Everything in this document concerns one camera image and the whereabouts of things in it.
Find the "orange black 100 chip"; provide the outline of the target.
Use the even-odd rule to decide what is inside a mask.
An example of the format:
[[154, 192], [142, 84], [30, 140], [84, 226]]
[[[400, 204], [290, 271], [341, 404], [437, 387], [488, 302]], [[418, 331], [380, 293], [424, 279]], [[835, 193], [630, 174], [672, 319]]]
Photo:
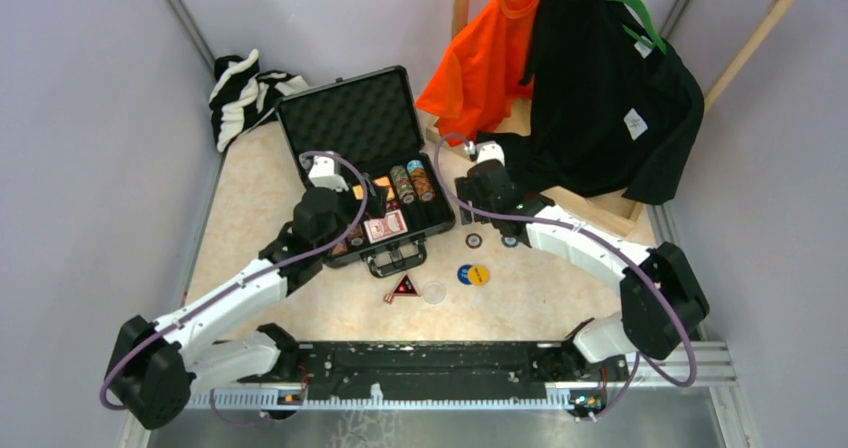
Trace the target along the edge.
[[477, 233], [469, 233], [465, 237], [465, 244], [468, 248], [478, 249], [482, 245], [482, 237]]

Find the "blue green 50 chip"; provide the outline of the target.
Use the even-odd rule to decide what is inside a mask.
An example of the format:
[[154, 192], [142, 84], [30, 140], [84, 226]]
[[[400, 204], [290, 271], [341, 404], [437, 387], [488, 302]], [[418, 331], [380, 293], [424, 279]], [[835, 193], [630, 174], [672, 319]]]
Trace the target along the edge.
[[501, 243], [507, 248], [515, 248], [519, 245], [519, 241], [515, 237], [503, 236], [501, 238]]

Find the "orange boxed card deck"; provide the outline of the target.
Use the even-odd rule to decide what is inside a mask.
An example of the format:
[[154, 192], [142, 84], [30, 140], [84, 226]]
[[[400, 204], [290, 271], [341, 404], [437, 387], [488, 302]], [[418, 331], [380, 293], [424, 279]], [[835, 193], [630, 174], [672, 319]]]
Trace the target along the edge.
[[[372, 179], [372, 184], [377, 187], [378, 192], [384, 192], [386, 195], [386, 200], [391, 202], [396, 199], [396, 195], [394, 193], [391, 180], [388, 176], [382, 176], [375, 179]], [[361, 185], [355, 185], [352, 187], [353, 195], [357, 200], [361, 200], [364, 196], [364, 188]]]

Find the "black poker set case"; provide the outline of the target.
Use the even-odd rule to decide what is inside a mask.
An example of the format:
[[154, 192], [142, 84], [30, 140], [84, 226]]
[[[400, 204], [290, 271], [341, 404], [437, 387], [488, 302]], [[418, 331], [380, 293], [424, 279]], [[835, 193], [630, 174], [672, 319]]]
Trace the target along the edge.
[[332, 151], [373, 179], [389, 176], [393, 166], [420, 160], [433, 185], [435, 197], [422, 203], [387, 202], [387, 212], [401, 210], [409, 231], [327, 258], [332, 268], [364, 261], [370, 273], [385, 278], [423, 264], [427, 239], [452, 229], [455, 214], [439, 186], [413, 106], [409, 77], [400, 65], [342, 79], [277, 101], [274, 113], [281, 123], [294, 157], [306, 151]]

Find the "purple black chip stack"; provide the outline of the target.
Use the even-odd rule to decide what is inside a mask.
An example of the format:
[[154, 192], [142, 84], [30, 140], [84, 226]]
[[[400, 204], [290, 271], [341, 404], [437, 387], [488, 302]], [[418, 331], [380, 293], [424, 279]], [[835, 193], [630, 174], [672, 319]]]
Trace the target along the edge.
[[347, 242], [352, 247], [362, 246], [366, 241], [366, 236], [361, 225], [357, 225], [347, 236]]

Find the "red yellow chip stack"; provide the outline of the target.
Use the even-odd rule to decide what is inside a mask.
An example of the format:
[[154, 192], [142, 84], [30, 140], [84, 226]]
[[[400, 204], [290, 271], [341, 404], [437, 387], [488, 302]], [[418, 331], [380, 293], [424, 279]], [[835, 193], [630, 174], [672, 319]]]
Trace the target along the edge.
[[406, 170], [419, 200], [422, 203], [432, 201], [435, 191], [424, 164], [420, 160], [411, 160], [407, 163]]

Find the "green orange chip stack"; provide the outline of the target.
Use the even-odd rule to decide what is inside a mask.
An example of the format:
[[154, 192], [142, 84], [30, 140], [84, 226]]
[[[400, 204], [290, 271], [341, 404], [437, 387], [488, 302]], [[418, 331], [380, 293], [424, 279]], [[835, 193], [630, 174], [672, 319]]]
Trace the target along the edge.
[[403, 204], [411, 204], [416, 201], [416, 192], [411, 178], [402, 165], [393, 166], [389, 172], [396, 197]]

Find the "yellow big blind button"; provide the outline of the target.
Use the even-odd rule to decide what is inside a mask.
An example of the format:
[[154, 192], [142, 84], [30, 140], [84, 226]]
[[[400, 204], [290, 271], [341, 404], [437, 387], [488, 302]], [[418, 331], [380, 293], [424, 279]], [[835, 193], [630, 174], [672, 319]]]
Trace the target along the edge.
[[473, 286], [484, 286], [490, 281], [491, 275], [485, 266], [475, 264], [468, 268], [467, 278]]

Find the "blue small blind button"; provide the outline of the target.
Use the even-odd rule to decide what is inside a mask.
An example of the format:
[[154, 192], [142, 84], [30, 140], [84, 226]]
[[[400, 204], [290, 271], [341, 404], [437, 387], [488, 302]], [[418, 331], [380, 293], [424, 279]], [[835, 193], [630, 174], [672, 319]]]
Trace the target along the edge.
[[457, 270], [457, 279], [463, 285], [472, 285], [472, 282], [469, 277], [469, 271], [471, 269], [471, 264], [465, 264], [458, 268]]

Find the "orange t-shirt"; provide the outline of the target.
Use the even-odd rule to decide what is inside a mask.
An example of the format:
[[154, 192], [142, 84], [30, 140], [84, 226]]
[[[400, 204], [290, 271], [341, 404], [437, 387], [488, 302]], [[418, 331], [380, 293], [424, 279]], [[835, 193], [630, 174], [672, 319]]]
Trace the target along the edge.
[[490, 0], [447, 47], [416, 108], [436, 118], [441, 135], [473, 140], [511, 116], [514, 100], [530, 98], [522, 86], [540, 0]]

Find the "black red triangle token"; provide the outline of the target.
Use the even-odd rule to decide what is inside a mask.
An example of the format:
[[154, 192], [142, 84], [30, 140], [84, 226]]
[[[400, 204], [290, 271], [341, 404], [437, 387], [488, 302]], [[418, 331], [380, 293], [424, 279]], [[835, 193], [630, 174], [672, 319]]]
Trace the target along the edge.
[[416, 287], [411, 277], [408, 274], [404, 274], [402, 278], [397, 282], [395, 287], [390, 292], [392, 298], [399, 296], [412, 296], [412, 297], [420, 297], [421, 292]]

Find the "black white striped cloth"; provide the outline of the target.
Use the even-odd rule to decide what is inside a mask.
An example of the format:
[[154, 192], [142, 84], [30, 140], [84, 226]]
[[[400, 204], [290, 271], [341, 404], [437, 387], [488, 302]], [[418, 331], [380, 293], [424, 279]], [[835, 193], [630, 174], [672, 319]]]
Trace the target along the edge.
[[246, 57], [228, 55], [214, 62], [216, 83], [208, 107], [219, 153], [224, 153], [241, 134], [269, 123], [279, 99], [310, 88], [300, 74], [263, 71], [259, 56], [259, 50], [252, 49]]

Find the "green clothes hanger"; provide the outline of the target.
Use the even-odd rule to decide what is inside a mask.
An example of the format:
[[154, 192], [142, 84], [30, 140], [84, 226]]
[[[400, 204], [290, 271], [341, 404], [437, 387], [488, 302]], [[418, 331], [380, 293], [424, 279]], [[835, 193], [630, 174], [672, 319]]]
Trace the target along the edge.
[[643, 27], [647, 37], [651, 40], [651, 46], [657, 48], [663, 54], [667, 53], [667, 45], [665, 40], [659, 35], [656, 31], [653, 21], [651, 19], [650, 13], [642, 2], [642, 0], [608, 0], [612, 2], [621, 3], [628, 8], [630, 8], [638, 18], [641, 26]]

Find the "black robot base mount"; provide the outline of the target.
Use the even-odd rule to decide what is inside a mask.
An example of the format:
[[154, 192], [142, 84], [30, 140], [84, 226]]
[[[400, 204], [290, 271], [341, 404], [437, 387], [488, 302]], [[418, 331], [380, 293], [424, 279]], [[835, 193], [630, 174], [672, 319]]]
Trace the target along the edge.
[[373, 386], [390, 401], [522, 401], [542, 398], [553, 383], [628, 377], [624, 356], [591, 364], [565, 341], [297, 341], [274, 324], [260, 329], [282, 342], [282, 353], [245, 382], [304, 384], [309, 401], [364, 399]]

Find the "aluminium frame rail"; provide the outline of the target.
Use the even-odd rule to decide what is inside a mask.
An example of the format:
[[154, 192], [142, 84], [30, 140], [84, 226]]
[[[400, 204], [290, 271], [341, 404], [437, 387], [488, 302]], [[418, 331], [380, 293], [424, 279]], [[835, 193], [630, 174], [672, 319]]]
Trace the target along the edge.
[[727, 346], [696, 341], [656, 361], [617, 355], [579, 364], [560, 342], [304, 342], [289, 374], [274, 370], [202, 392], [190, 409], [257, 411], [556, 411], [598, 419], [639, 389], [678, 390], [684, 375], [709, 394], [729, 447], [758, 440]]

